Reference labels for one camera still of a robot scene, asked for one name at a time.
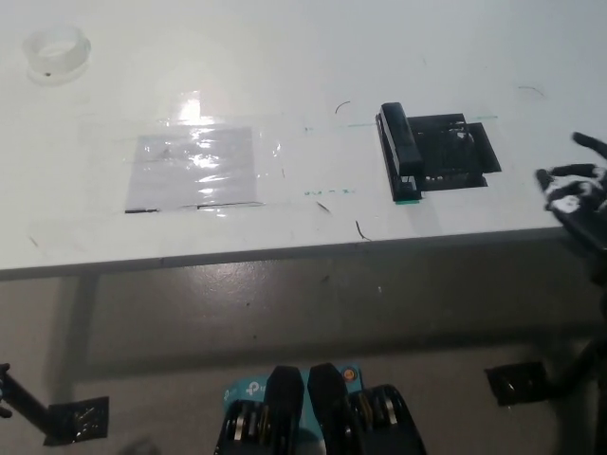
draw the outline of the white table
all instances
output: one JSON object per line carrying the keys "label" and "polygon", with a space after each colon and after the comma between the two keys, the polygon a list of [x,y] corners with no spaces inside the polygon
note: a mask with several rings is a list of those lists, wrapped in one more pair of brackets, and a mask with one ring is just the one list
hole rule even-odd
{"label": "white table", "polygon": [[[5,2],[0,275],[554,231],[533,172],[596,160],[569,140],[574,130],[607,137],[605,17],[598,0]],[[21,44],[55,24],[84,31],[92,62],[76,81],[41,86]],[[300,128],[279,161],[260,165],[265,204],[124,214],[133,125],[165,118],[194,90],[204,116]],[[374,126],[388,101],[408,116],[480,119],[503,171],[488,188],[395,205]]]}

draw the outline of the gray floor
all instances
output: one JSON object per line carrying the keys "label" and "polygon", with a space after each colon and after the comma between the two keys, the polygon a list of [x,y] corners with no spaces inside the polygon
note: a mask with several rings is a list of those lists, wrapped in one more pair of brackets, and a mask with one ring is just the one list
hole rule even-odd
{"label": "gray floor", "polygon": [[590,453],[591,386],[499,409],[484,368],[558,368],[597,301],[556,241],[1,282],[0,360],[47,402],[109,395],[111,428],[47,449],[16,416],[0,453],[211,454],[226,385],[327,360],[396,385],[431,455]]}

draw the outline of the tape roll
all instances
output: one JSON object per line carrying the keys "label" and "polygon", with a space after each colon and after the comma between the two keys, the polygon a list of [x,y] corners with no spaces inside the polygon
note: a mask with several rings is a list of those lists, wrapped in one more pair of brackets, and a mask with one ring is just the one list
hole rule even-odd
{"label": "tape roll", "polygon": [[32,76],[56,79],[79,73],[88,62],[91,45],[79,28],[64,26],[32,33],[23,49]]}

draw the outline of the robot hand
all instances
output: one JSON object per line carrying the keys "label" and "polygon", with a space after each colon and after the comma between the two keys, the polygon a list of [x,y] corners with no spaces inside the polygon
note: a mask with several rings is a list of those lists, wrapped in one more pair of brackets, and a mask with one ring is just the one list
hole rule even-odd
{"label": "robot hand", "polygon": [[[607,144],[581,133],[573,140],[607,159]],[[607,254],[607,169],[572,164],[536,172],[546,209],[586,247]]]}

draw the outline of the plastic sheet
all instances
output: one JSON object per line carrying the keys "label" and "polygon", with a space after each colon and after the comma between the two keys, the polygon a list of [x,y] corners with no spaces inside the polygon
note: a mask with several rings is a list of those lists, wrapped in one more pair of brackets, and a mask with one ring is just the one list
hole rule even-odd
{"label": "plastic sheet", "polygon": [[126,211],[257,203],[252,134],[223,124],[140,136]]}
{"label": "plastic sheet", "polygon": [[303,134],[283,116],[98,123],[89,149],[90,211],[158,212],[284,202],[283,153]]}

